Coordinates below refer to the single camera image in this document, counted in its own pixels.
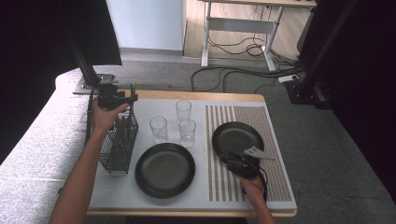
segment white wall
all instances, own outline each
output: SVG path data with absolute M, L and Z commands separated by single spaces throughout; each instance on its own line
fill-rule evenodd
M 106 0 L 120 48 L 183 49 L 185 0 Z

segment human arm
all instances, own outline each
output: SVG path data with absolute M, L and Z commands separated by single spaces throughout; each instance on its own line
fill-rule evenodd
M 258 176 L 253 179 L 246 179 L 239 175 L 235 175 L 244 187 L 247 197 L 253 206 L 254 212 L 260 224 L 276 223 L 268 206 L 262 197 L 262 182 Z
M 105 111 L 92 103 L 92 133 L 82 150 L 52 211 L 49 223 L 84 223 L 90 205 L 93 182 L 102 142 L 118 114 L 127 104 Z

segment black wire basket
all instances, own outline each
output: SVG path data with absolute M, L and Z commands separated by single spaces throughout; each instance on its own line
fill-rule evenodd
M 114 127 L 108 131 L 102 144 L 99 161 L 109 173 L 125 172 L 128 174 L 138 129 L 133 104 L 131 104 L 129 115 L 119 116 L 116 119 Z

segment desk leg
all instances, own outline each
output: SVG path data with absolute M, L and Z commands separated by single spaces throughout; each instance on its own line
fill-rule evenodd
M 209 23 L 210 23 L 210 10 L 212 8 L 212 3 L 207 3 L 207 15 L 206 15 L 206 26 L 205 26 L 205 40 L 204 40 L 204 48 L 202 50 L 202 67 L 207 67 L 208 65 L 208 57 L 209 57 L 209 45 L 207 41 L 209 39 Z
M 275 72 L 276 68 L 274 66 L 274 62 L 272 60 L 272 56 L 271 56 L 270 50 L 271 50 L 272 44 L 274 42 L 276 30 L 277 30 L 277 27 L 279 26 L 280 18 L 282 17 L 282 14 L 283 14 L 283 7 L 279 7 L 279 11 L 277 12 L 276 20 L 274 21 L 273 29 L 271 31 L 271 34 L 269 34 L 269 39 L 268 39 L 268 42 L 267 42 L 267 44 L 265 46 L 265 49 L 264 49 L 265 61 L 267 61 L 268 69 L 271 72 Z

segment power strip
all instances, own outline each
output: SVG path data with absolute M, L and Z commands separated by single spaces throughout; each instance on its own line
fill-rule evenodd
M 280 83 L 287 82 L 287 81 L 297 81 L 298 77 L 296 75 L 280 77 L 277 79 Z

